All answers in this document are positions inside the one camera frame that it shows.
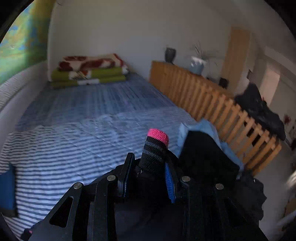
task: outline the blue cloth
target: blue cloth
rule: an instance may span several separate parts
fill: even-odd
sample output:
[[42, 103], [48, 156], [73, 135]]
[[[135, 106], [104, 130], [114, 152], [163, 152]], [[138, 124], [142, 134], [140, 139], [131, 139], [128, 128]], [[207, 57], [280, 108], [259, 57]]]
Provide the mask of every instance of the blue cloth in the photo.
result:
[[15, 216], [15, 175], [10, 163], [7, 172], [0, 175], [0, 211], [4, 216]]
[[178, 134], [178, 142], [177, 145], [179, 146], [179, 151], [176, 156], [181, 154], [182, 147], [184, 145], [185, 139], [189, 131], [202, 131], [208, 134], [210, 137], [214, 139], [217, 146], [225, 153], [225, 155], [236, 165], [239, 166], [239, 174], [237, 179], [240, 178], [242, 171], [244, 170], [243, 162], [235, 155], [235, 153], [230, 149], [226, 142], [220, 142], [219, 136], [217, 133], [216, 128], [213, 126], [211, 122], [206, 119], [202, 119], [197, 124], [188, 125], [185, 123], [181, 123], [179, 127], [179, 134]]
[[178, 143], [177, 143], [179, 147], [181, 147], [181, 148], [183, 147], [185, 139], [186, 139], [189, 131], [202, 131], [202, 132], [208, 134], [210, 137], [212, 137], [214, 139], [217, 146], [220, 149], [222, 149], [216, 128], [212, 125], [211, 122], [209, 122], [206, 119], [202, 119], [201, 121], [199, 121], [195, 125], [187, 125], [185, 123], [181, 123], [181, 125], [179, 127]]

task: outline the folded blanket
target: folded blanket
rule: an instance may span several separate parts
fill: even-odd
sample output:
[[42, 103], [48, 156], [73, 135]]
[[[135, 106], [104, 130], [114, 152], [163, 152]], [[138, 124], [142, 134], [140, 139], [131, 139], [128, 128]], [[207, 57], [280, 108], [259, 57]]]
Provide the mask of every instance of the folded blanket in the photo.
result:
[[88, 56], [67, 56], [59, 62], [60, 71], [82, 71], [97, 68], [114, 68], [123, 67], [125, 63], [115, 53], [88, 57]]
[[105, 77], [100, 79], [91, 79], [91, 80], [68, 80], [68, 81], [54, 81], [50, 83], [50, 86], [54, 89], [63, 88], [63, 87], [71, 87], [71, 86], [79, 86], [79, 85], [95, 85], [99, 83], [110, 83], [126, 80], [126, 77], [122, 75]]
[[89, 80], [95, 78], [104, 78], [128, 74], [127, 66], [112, 69], [93, 69], [86, 71], [59, 71], [52, 72], [52, 81], [69, 81], [69, 80]]

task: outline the bed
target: bed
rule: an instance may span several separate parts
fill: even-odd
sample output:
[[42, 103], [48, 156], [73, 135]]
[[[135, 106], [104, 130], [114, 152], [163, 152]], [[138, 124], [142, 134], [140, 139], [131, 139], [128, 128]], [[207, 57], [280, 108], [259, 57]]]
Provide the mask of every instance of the bed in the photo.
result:
[[[42, 220], [73, 183], [89, 184], [122, 164], [128, 152], [139, 158], [149, 128], [166, 132], [169, 149], [179, 153], [180, 123], [208, 119], [254, 174], [279, 152], [278, 139], [216, 84], [162, 62], [152, 63], [149, 81], [130, 74], [125, 82], [46, 87], [31, 103], [0, 154], [0, 172], [9, 162], [17, 171], [18, 217], [5, 217], [17, 237]], [[247, 138], [251, 128], [256, 135]], [[249, 148], [258, 134], [260, 145]]]
[[75, 182], [89, 184], [141, 157], [149, 128], [165, 131], [177, 153], [181, 122], [195, 120], [137, 74], [125, 82], [61, 90], [46, 87], [31, 103], [0, 155], [0, 171], [16, 167], [17, 237], [42, 220]]

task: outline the wooden headboard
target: wooden headboard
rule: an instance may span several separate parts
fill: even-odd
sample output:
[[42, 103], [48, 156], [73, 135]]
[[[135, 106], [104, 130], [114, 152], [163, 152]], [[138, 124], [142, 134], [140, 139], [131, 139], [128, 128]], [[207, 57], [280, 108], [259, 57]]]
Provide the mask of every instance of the wooden headboard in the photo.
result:
[[153, 61], [149, 82], [196, 121], [209, 120], [219, 138], [243, 161], [253, 175], [259, 173], [281, 150], [280, 140], [234, 103], [233, 95], [219, 85], [165, 62]]

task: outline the colorful painting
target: colorful painting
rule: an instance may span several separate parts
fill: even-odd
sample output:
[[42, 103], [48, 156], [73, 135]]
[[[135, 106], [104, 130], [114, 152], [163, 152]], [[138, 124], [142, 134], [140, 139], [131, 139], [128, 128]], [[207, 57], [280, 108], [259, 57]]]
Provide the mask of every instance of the colorful painting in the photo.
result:
[[0, 84], [46, 60], [48, 28], [55, 0], [34, 0], [0, 43]]

